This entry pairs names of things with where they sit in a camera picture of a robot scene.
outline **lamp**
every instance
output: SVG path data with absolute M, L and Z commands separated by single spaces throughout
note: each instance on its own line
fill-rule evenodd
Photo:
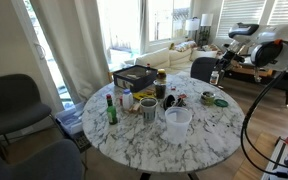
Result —
M 200 20 L 197 17 L 193 17 L 192 19 L 188 19 L 185 22 L 185 30 L 186 31 L 195 31 L 195 41 L 197 30 L 199 29 Z
M 210 37 L 210 31 L 213 21 L 213 14 L 202 14 L 201 19 L 201 31 L 198 37 L 198 45 L 203 46 L 204 43 L 208 44 L 208 38 Z

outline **green glass bottle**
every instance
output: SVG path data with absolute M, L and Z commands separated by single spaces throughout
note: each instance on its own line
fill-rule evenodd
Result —
M 107 101 L 107 116 L 108 116 L 108 122 L 110 124 L 116 124 L 117 123 L 117 117 L 116 117 L 116 108 L 113 106 L 112 97 L 110 94 L 106 95 L 106 101 Z

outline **round marble table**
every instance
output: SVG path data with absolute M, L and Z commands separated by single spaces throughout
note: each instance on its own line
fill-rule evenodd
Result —
M 97 91 L 86 103 L 83 129 L 91 144 L 112 160 L 144 172 L 194 172 L 216 165 L 240 146 L 244 113 L 224 91 L 186 76 L 168 75 L 166 95 L 186 94 L 186 108 L 193 117 L 186 142 L 173 145 L 165 140 L 164 109 L 157 106 L 156 120 L 143 124 L 141 114 L 124 112 L 119 104 L 122 88 L 113 83 Z M 228 107 L 204 106 L 200 94 L 212 91 Z M 118 123 L 110 125 L 106 115 L 106 94 L 117 108 Z

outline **table base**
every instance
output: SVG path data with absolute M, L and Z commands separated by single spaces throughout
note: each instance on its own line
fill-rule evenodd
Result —
M 190 180 L 199 180 L 197 175 L 195 173 L 188 173 L 187 174 Z M 151 174 L 149 173 L 142 173 L 140 180 L 149 180 L 151 177 Z

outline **dark gray chair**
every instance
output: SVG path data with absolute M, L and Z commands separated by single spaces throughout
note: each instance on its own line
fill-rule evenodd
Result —
M 0 136 L 3 135 L 8 144 L 8 133 L 31 126 L 46 117 L 55 123 L 51 111 L 41 102 L 37 85 L 31 77 L 25 74 L 0 77 Z
M 1 179 L 81 180 L 80 152 L 72 141 L 62 139 L 14 165 L 9 165 L 0 158 Z
M 191 78 L 209 83 L 217 60 L 211 57 L 196 58 L 191 66 Z

